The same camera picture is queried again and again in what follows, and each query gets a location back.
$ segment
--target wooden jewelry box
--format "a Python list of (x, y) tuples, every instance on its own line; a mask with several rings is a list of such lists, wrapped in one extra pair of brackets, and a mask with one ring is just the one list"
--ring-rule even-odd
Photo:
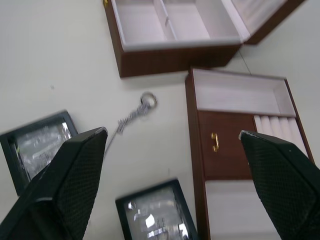
[(287, 140), (314, 163), (287, 80), (193, 68), (185, 89), (200, 239), (280, 239), (258, 198), (239, 134)]
[(223, 67), (304, 0), (104, 0), (121, 78)]

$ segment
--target black display box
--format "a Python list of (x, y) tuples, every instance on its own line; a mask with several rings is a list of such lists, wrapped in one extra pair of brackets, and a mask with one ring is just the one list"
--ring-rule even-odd
[(199, 240), (177, 179), (115, 201), (125, 240)]
[[(64, 142), (64, 139), (62, 139), (61, 135), (58, 134), (58, 126), (67, 133), (66, 140), (78, 134), (69, 113), (64, 110), (0, 135), (0, 143), (18, 196), (22, 194), (32, 179), (28, 172), (26, 162), (23, 161), (24, 158), (20, 152), (19, 142), (23, 142), (24, 145), (26, 145), (25, 143), (30, 145), (31, 141), (28, 138), (33, 136), (33, 140), (36, 139), (36, 141), (34, 141), (35, 143), (33, 143), (33, 145), (35, 145), (40, 142), (37, 138), (43, 137), (41, 134), (44, 132), (46, 134), (51, 134), (51, 138), (56, 138), (53, 139), (53, 143), (51, 145), (55, 144), (53, 147), (56, 149), (54, 150), (58, 151), (60, 148), (59, 145), (62, 145)], [(46, 155), (46, 150), (42, 150), (42, 152), (40, 151), (40, 154), (38, 153), (38, 158), (35, 158), (35, 160), (40, 157), (43, 158), (41, 153), (48, 159), (53, 158), (52, 156)]]

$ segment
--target key chain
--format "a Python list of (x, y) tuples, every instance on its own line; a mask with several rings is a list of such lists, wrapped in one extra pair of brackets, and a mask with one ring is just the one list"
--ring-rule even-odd
[(118, 121), (118, 127), (111, 135), (109, 141), (105, 144), (103, 160), (106, 158), (106, 154), (115, 139), (117, 134), (122, 134), (125, 127), (132, 123), (138, 117), (146, 116), (149, 112), (155, 109), (158, 105), (158, 101), (151, 92), (144, 92), (140, 98), (140, 105), (134, 111), (132, 111), (126, 118)]

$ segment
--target white table surface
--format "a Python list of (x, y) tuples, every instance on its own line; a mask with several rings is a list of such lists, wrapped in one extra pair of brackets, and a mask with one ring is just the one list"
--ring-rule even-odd
[[(251, 72), (289, 77), (316, 161), (319, 7), (309, 0), (259, 47), (241, 50)], [(227, 69), (248, 73), (239, 54)], [(123, 239), (115, 199), (170, 178), (179, 179), (195, 220), (186, 74), (121, 80), (100, 0), (0, 0), (0, 133), (63, 109), (80, 133), (100, 126), (111, 133), (144, 91), (158, 98), (107, 154), (84, 239)], [(0, 221), (16, 200), (1, 149)]]

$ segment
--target brass handle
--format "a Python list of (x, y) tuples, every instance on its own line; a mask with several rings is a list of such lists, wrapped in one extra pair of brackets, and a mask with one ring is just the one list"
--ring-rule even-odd
[(216, 134), (216, 133), (211, 133), (211, 139), (212, 139), (212, 140), (215, 140), (215, 145), (212, 147), (212, 149), (213, 149), (213, 151), (214, 151), (215, 153), (217, 153), (218, 150), (219, 150), (218, 134)]

